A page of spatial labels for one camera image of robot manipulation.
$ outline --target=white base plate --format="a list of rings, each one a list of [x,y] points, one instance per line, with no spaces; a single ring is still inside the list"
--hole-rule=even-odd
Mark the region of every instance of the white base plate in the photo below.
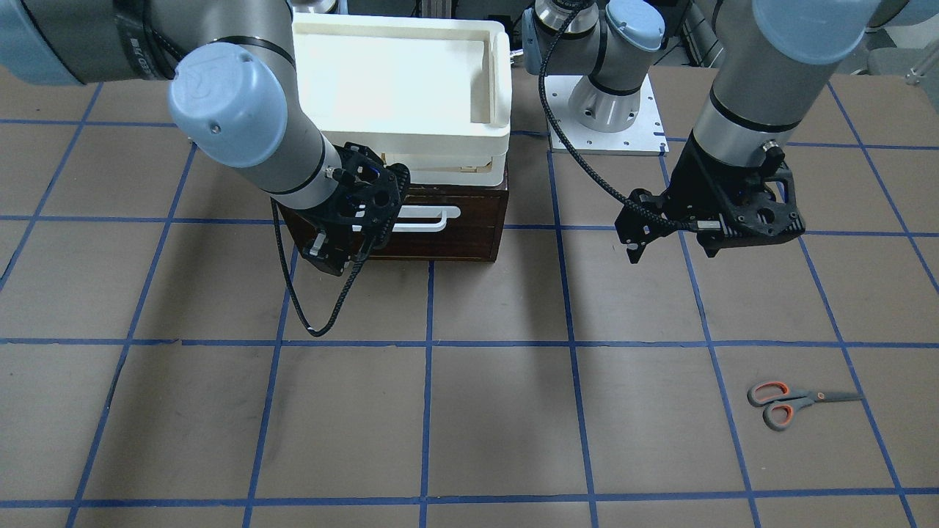
[[[658,115],[658,105],[652,93],[652,83],[646,75],[642,81],[642,105],[633,126],[622,132],[597,132],[581,125],[571,114],[567,102],[574,86],[580,81],[579,75],[551,75],[545,79],[547,103],[561,123],[561,130],[571,140],[574,148],[591,154],[619,154],[624,156],[658,156],[669,151],[669,142],[665,140],[662,118]],[[551,150],[565,152],[563,143],[548,125],[551,133]]]

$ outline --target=brown wooden box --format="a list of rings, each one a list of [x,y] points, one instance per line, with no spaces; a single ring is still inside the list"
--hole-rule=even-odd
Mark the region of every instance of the brown wooden box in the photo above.
[[[496,187],[412,185],[405,205],[449,205],[460,216],[438,233],[393,233],[373,254],[385,260],[475,260],[494,262],[509,203],[508,175]]]

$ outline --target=table surface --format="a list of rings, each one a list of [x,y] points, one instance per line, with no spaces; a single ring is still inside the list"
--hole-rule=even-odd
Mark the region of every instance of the table surface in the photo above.
[[[939,117],[836,77],[787,149],[809,232],[630,265],[515,70],[495,264],[369,262],[327,340],[267,198],[165,85],[0,71],[0,525],[939,526]],[[654,68],[671,153],[714,77]],[[308,316],[343,279],[301,265]],[[860,390],[785,433],[753,382]]]

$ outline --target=white container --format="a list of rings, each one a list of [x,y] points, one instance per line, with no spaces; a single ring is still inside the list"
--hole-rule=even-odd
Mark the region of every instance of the white container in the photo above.
[[[509,40],[494,22],[297,13],[300,106],[335,145],[414,183],[494,186],[509,149]]]

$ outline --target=scissors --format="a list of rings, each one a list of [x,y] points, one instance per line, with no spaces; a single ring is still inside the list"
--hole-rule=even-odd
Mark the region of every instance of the scissors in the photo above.
[[[784,431],[792,424],[796,411],[813,403],[856,401],[864,397],[859,393],[793,390],[782,381],[764,381],[750,387],[747,391],[747,399],[753,407],[763,407],[763,421],[769,428],[774,431]],[[779,411],[784,414],[781,420],[776,417],[780,414]]]

